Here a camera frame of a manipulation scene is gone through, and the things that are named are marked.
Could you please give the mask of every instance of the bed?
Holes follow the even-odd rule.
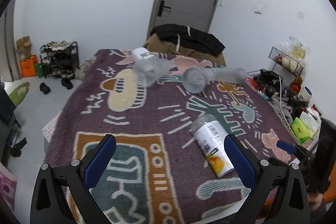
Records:
[[[183,72],[217,64],[159,56],[172,60],[174,67],[143,88],[135,82],[130,51],[100,50],[59,115],[46,155],[52,167],[66,165],[81,159],[106,133],[115,136],[117,150],[90,190],[113,223],[192,223],[249,194],[235,171],[218,179],[207,164],[190,131],[203,113],[214,115],[258,158],[293,160],[276,142],[295,140],[251,87],[213,82],[204,92],[190,94],[181,84]],[[83,222],[70,193],[66,195],[76,220]]]

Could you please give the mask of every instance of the light switch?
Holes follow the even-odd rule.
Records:
[[[258,4],[256,9],[254,10],[255,13],[257,14],[261,14],[263,11],[263,5],[262,4]]]

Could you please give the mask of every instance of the white tape roll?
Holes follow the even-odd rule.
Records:
[[[312,97],[312,93],[310,91],[309,88],[307,88],[305,85],[303,86],[301,92],[300,92],[300,100],[303,100],[303,101],[307,101],[309,102],[309,100],[311,99]]]

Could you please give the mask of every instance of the black metal basket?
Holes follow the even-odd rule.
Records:
[[[300,76],[303,71],[302,64],[275,47],[272,47],[268,57],[295,76]]]

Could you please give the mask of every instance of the bottle label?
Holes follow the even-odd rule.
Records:
[[[227,135],[218,121],[212,121],[199,128],[194,136],[218,177],[233,170],[233,165],[224,149],[224,139]]]

